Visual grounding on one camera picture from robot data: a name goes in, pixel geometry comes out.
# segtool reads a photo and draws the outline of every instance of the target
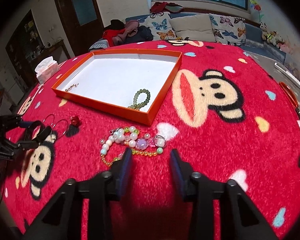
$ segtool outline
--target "orange handle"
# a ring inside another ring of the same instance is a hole
[[[290,87],[288,87],[285,83],[283,82],[279,82],[279,86],[282,87],[283,91],[287,94],[288,98],[290,99],[291,103],[293,104],[293,106],[295,108],[297,108],[298,105],[298,101],[296,96],[294,95],[294,93],[292,92],[292,90],[290,89]]]

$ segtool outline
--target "door glass panel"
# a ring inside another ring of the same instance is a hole
[[[72,4],[81,26],[97,19],[92,0],[72,0]]]

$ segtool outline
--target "gold chain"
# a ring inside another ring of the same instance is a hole
[[[147,151],[139,151],[139,150],[135,150],[135,149],[131,149],[132,150],[132,155],[141,155],[141,156],[148,156],[148,157],[152,157],[152,156],[157,156],[158,154],[156,152],[147,152]],[[112,165],[112,163],[114,163],[115,161],[120,160],[120,158],[118,157],[114,157],[112,162],[107,162],[106,158],[103,154],[100,154],[101,160],[103,161],[103,163],[110,167]]]

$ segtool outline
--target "purple bead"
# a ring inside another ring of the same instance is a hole
[[[148,147],[149,143],[144,138],[140,138],[137,140],[136,149],[145,150]]]

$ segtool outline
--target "green bead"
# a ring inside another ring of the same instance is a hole
[[[163,149],[162,149],[161,147],[159,147],[159,148],[157,149],[157,154],[161,154],[161,153],[163,153]]]

